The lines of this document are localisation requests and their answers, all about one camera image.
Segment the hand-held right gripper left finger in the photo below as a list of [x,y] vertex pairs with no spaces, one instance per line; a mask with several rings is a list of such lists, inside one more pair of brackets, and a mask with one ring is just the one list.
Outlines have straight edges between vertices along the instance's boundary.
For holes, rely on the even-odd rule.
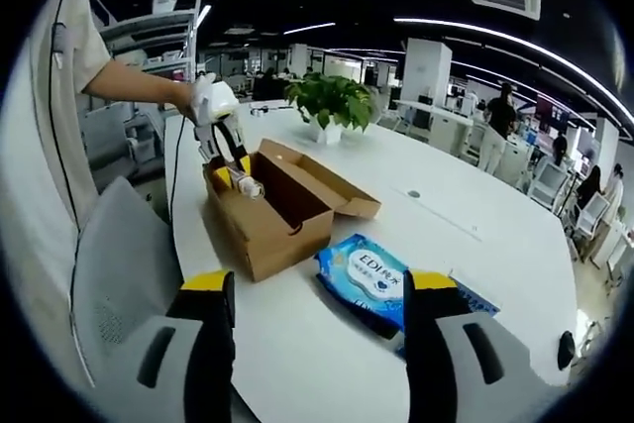
[[113,355],[111,420],[230,422],[235,321],[231,271],[188,279]]

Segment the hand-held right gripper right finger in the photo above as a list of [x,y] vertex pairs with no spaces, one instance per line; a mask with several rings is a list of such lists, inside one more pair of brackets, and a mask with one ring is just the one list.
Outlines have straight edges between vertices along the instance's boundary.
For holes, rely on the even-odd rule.
[[548,410],[528,348],[473,312],[450,277],[409,270],[403,293],[410,421],[536,422]]

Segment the person's left hand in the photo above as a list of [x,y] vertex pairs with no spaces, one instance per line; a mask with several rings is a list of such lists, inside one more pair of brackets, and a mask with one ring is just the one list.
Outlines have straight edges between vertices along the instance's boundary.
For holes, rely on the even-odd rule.
[[196,99],[198,84],[173,82],[170,87],[167,102],[172,104],[181,116],[197,125]]

